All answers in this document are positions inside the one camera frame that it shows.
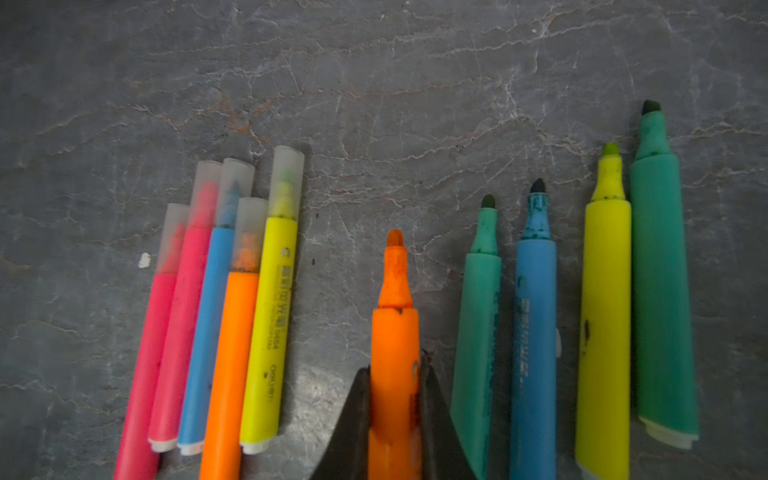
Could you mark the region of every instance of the highlighter tip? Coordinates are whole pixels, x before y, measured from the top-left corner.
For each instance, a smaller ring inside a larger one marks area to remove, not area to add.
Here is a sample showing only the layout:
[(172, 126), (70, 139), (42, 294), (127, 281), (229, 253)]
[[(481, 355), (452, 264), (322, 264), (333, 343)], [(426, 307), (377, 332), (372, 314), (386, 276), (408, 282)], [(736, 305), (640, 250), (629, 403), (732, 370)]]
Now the highlighter tip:
[(541, 178), (537, 178), (536, 181), (531, 185), (531, 193), (532, 194), (545, 194), (547, 193), (547, 187), (544, 185), (544, 181)]
[(496, 208), (496, 199), (493, 197), (493, 195), (485, 195), (482, 198), (482, 204), (480, 205), (480, 208)]
[(646, 100), (643, 102), (643, 115), (649, 114), (652, 111), (661, 111), (661, 104), (657, 101)]
[(386, 246), (388, 247), (402, 247), (406, 243), (402, 239), (402, 232), (400, 230), (390, 230), (389, 235), (386, 236)]
[(605, 144), (601, 156), (607, 157), (608, 155), (619, 155), (619, 146), (616, 144)]

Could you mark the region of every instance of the dark green tip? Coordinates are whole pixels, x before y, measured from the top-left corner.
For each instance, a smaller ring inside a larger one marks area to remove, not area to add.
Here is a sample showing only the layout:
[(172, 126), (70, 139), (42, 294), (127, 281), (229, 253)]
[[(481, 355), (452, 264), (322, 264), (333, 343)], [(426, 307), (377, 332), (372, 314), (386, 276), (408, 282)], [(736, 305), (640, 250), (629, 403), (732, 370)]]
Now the dark green tip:
[(619, 155), (619, 146), (616, 144), (605, 144), (601, 156), (607, 157), (608, 155)]
[(657, 101), (646, 100), (643, 102), (643, 115), (649, 114), (652, 111), (661, 111), (661, 104)]
[(482, 205), (481, 208), (496, 208), (496, 199), (493, 197), (493, 195), (485, 195), (482, 198)]
[(531, 185), (532, 194), (545, 194), (547, 193), (547, 187), (544, 185), (544, 181), (538, 178), (533, 185)]

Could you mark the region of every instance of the green highlighter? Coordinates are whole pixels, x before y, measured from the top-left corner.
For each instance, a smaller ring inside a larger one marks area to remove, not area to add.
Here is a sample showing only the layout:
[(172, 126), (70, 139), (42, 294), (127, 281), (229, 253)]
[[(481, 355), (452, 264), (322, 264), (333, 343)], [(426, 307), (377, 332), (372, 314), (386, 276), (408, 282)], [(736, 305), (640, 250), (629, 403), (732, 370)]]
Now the green highlighter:
[(637, 413), (650, 436), (690, 449), (699, 421), (680, 164), (655, 101), (643, 105), (630, 176)]
[(475, 476), (485, 479), (502, 259), (496, 246), (498, 213), (492, 195), (482, 200), (478, 231), (464, 262), (458, 317), (451, 420)]

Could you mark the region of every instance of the orange marker neck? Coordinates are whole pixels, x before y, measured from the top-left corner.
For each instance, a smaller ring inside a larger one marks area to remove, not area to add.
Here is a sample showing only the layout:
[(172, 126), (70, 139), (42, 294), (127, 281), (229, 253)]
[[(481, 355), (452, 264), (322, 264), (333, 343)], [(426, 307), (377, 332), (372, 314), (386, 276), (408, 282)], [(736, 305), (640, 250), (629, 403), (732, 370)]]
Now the orange marker neck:
[(408, 250), (387, 247), (384, 250), (384, 284), (379, 296), (379, 308), (413, 308), (408, 286)]

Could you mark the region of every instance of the uncapped orange highlighter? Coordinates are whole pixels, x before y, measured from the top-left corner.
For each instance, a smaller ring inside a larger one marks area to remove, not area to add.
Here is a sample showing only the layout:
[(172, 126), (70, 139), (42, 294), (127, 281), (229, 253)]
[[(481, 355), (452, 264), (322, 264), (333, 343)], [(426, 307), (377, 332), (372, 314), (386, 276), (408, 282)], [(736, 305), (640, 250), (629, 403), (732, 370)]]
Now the uncapped orange highlighter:
[(261, 198), (241, 198), (237, 205), (232, 264), (221, 317), (200, 480), (240, 477), (240, 419), (259, 287), (266, 206), (266, 200)]
[(419, 312), (408, 286), (408, 251), (392, 230), (384, 250), (384, 284), (373, 310), (369, 480), (419, 480)]

